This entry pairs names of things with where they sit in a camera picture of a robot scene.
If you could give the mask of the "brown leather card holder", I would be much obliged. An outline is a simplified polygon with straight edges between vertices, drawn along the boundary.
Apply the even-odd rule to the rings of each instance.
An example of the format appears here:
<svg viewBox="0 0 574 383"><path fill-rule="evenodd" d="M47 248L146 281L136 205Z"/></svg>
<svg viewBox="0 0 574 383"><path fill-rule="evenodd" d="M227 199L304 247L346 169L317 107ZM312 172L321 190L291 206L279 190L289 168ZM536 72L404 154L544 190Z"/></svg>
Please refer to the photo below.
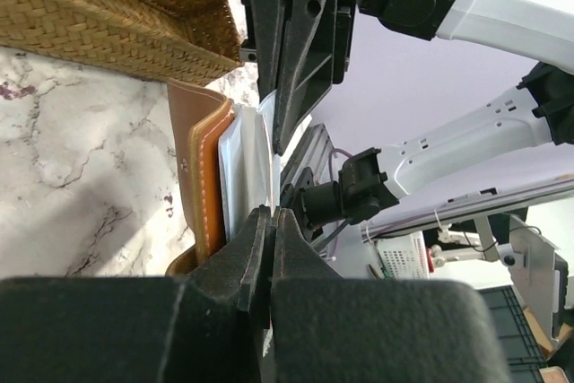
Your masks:
<svg viewBox="0 0 574 383"><path fill-rule="evenodd" d="M168 266L177 276L261 256L279 204L281 163L272 149L274 95L257 108L181 82L168 84L181 204L195 244Z"/></svg>

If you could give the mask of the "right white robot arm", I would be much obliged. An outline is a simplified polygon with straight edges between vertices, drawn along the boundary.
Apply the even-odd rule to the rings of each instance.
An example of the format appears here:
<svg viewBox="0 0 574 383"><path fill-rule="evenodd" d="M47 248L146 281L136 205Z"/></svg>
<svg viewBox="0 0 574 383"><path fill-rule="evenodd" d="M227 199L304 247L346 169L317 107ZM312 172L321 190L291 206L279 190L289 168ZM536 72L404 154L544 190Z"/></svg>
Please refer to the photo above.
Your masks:
<svg viewBox="0 0 574 383"><path fill-rule="evenodd" d="M354 155L338 179L304 191L307 224L378 219L448 175L501 155L573 140L573 0L241 0L244 52L274 102L272 147L283 154L302 121L344 79L357 13L408 39L463 41L535 61L497 96L471 64L424 72L393 44L376 55L378 90L354 91L335 128L355 137L402 126L409 135Z"/></svg>

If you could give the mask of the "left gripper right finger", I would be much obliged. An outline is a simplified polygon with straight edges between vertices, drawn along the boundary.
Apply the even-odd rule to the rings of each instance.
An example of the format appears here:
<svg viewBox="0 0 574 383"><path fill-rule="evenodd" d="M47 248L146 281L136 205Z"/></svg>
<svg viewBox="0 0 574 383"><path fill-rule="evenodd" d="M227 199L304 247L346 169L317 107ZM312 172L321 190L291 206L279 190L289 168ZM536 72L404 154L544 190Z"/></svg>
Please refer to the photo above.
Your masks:
<svg viewBox="0 0 574 383"><path fill-rule="evenodd" d="M271 319L279 382L507 382L480 294L452 281L340 276L275 217Z"/></svg>

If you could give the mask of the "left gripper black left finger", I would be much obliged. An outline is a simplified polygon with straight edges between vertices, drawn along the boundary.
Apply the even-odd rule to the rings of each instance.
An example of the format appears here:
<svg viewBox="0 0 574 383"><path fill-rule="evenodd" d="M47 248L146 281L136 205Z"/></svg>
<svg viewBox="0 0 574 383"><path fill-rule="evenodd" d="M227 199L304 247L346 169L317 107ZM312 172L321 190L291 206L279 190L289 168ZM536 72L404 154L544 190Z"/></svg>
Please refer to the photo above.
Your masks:
<svg viewBox="0 0 574 383"><path fill-rule="evenodd" d="M187 275L2 281L2 381L258 382L270 226L255 209Z"/></svg>

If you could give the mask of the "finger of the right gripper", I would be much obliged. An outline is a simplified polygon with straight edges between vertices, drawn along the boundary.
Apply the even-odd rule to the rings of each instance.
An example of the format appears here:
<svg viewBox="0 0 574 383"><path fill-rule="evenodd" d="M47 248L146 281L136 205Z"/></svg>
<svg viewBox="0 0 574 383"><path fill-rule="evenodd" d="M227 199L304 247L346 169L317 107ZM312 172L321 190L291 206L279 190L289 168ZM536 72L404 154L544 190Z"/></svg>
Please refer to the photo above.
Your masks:
<svg viewBox="0 0 574 383"><path fill-rule="evenodd" d="M291 0L275 99L275 153L285 153L297 126L343 80L353 7L354 0Z"/></svg>
<svg viewBox="0 0 574 383"><path fill-rule="evenodd" d="M258 68L257 89L264 98L273 90L283 89L283 97L291 95L282 70L286 24L291 18L292 0L240 0L243 4L247 36L240 56Z"/></svg>

